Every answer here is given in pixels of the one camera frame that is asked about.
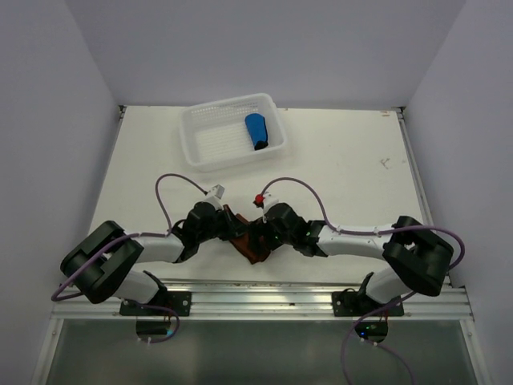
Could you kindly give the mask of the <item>brown towel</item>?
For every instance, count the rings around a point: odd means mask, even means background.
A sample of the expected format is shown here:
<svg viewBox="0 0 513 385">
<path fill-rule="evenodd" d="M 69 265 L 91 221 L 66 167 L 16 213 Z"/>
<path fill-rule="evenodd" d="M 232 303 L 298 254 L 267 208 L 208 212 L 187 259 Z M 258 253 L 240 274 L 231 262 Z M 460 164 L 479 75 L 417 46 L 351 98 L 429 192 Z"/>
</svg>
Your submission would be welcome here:
<svg viewBox="0 0 513 385">
<path fill-rule="evenodd" d="M 223 206 L 228 229 L 223 240 L 229 241 L 252 265 L 265 261 L 271 249 L 265 240 L 262 217 L 249 221 L 241 214 L 234 214 L 228 205 Z"/>
</svg>

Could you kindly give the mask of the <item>white plastic basket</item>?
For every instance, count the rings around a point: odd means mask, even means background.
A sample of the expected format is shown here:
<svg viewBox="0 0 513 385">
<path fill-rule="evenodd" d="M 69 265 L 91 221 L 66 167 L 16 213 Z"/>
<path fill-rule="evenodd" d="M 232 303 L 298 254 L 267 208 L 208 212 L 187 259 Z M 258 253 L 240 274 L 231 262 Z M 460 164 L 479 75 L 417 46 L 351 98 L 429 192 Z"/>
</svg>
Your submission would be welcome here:
<svg viewBox="0 0 513 385">
<path fill-rule="evenodd" d="M 269 145 L 253 149 L 244 118 L 265 117 Z M 257 93 L 186 107 L 180 113 L 180 141 L 188 164 L 201 172 L 264 160 L 288 144 L 284 121 L 270 95 Z"/>
</svg>

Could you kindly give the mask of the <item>blue and grey towel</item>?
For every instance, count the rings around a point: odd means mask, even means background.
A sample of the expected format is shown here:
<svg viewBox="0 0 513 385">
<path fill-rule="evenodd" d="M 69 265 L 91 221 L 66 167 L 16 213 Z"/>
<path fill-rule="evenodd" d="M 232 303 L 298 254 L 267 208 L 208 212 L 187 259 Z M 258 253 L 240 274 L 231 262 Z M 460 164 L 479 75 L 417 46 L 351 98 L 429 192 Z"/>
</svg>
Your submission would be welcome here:
<svg viewBox="0 0 513 385">
<path fill-rule="evenodd" d="M 269 145 L 269 137 L 265 117 L 259 113 L 252 113 L 244 118 L 249 137 L 255 151 L 266 148 Z"/>
</svg>

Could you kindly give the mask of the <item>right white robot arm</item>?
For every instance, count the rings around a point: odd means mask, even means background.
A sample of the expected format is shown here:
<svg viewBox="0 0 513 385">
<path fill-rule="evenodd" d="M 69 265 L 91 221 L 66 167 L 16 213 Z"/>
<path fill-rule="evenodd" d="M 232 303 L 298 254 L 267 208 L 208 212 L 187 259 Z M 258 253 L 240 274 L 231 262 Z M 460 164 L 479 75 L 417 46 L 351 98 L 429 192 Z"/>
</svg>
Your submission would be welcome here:
<svg viewBox="0 0 513 385">
<path fill-rule="evenodd" d="M 412 217 L 401 216 L 373 230 L 339 229 L 326 219 L 307 221 L 290 205 L 277 203 L 250 224 L 248 247 L 256 257 L 265 257 L 283 245 L 306 257 L 385 261 L 385 269 L 367 274 L 358 291 L 340 300 L 347 310 L 369 315 L 411 292 L 438 296 L 454 253 L 448 242 Z"/>
</svg>

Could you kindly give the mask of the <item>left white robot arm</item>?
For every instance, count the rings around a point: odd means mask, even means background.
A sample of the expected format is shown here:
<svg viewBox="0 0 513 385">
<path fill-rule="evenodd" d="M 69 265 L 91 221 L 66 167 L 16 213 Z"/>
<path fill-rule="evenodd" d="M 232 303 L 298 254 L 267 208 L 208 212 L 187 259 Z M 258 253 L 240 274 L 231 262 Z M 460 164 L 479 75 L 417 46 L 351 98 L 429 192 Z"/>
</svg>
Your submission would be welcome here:
<svg viewBox="0 0 513 385">
<path fill-rule="evenodd" d="M 183 263 L 206 241 L 231 241 L 247 231 L 248 222 L 227 205 L 216 208 L 206 201 L 196 203 L 167 233 L 126 233 L 115 221 L 105 221 L 62 260 L 60 269 L 66 280 L 51 300 L 73 298 L 73 294 L 62 295 L 73 285 L 89 302 L 104 302 L 136 275 L 132 268 L 138 262 Z"/>
</svg>

